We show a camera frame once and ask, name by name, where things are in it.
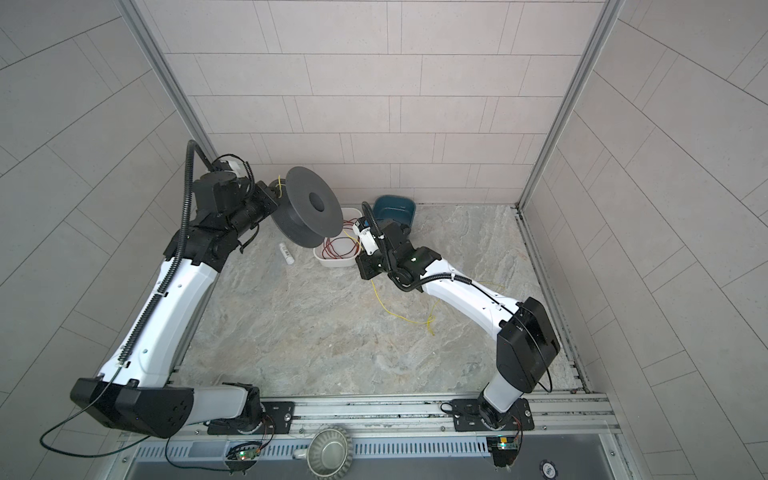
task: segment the spool center hole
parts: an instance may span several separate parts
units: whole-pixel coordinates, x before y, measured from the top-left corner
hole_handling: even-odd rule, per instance
[[[323,203],[323,199],[320,198],[320,195],[316,194],[315,192],[310,194],[310,203],[313,207],[315,207],[315,210],[319,212],[322,212],[326,209],[326,205]]]

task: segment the tile wall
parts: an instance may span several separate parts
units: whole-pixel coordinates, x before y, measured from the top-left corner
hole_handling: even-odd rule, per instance
[[[767,31],[627,0],[525,208],[645,478],[768,478]]]
[[[0,2],[0,112],[0,477],[80,480],[92,460],[38,437],[148,296],[190,134],[111,0]],[[82,415],[47,440],[107,433]]]
[[[219,154],[344,204],[516,202],[600,2],[137,0]]]

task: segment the spool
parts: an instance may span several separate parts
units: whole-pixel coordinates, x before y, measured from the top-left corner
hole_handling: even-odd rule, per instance
[[[341,233],[344,220],[336,195],[318,174],[305,167],[288,170],[282,196],[272,214],[277,228],[296,245],[314,248]],[[277,187],[275,180],[272,187]]]

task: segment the metal corner post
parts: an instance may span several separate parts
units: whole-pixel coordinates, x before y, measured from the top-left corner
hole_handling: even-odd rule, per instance
[[[152,38],[152,34],[144,22],[141,13],[138,11],[134,0],[114,0],[114,2],[134,38],[136,38],[136,42],[139,44],[144,56],[147,57],[152,69],[160,79],[160,83],[176,106],[176,110],[181,115],[181,120],[190,129],[192,137],[209,158],[216,158],[214,145],[210,142],[208,134],[205,133],[205,129],[203,129],[203,125],[197,118],[189,99],[182,92],[181,86],[166,62],[163,52],[160,51],[154,38]]]
[[[563,128],[565,127],[565,122],[568,120],[568,116],[573,111],[576,101],[578,100],[581,91],[584,89],[584,85],[587,83],[589,73],[592,71],[594,63],[600,55],[600,50],[605,44],[608,34],[611,33],[611,29],[616,22],[620,7],[623,3],[624,0],[605,0],[605,3],[603,4],[598,20],[592,29],[592,34],[587,41],[587,46],[584,48],[584,54],[581,56],[581,60],[576,67],[576,72],[571,79],[571,83],[568,85],[562,103],[560,103],[558,114],[555,116],[554,122],[552,122],[552,126],[547,133],[544,145],[541,147],[541,151],[538,154],[536,163],[531,171],[531,176],[525,183],[523,194],[518,202],[518,210],[520,210],[521,214],[524,212],[526,205],[528,205],[528,202],[531,199],[534,187],[541,177],[547,159],[551,156],[554,146],[557,144]]]

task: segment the red and black wires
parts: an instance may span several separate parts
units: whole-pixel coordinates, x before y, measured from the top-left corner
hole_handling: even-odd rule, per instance
[[[341,260],[343,258],[350,258],[356,256],[360,252],[360,242],[358,242],[355,237],[349,234],[349,232],[352,232],[352,225],[355,224],[357,221],[356,218],[353,218],[351,220],[344,220],[344,227],[342,229],[342,233],[345,234],[345,236],[341,237],[335,237],[335,238],[326,238],[323,240],[323,251],[320,253],[320,256],[324,260]],[[339,240],[345,240],[345,242],[342,242],[341,244],[337,243]],[[336,249],[337,247],[340,247],[340,245],[343,245],[346,242],[352,242],[352,248],[349,249],[349,251],[344,251],[344,249],[341,249],[341,253]]]

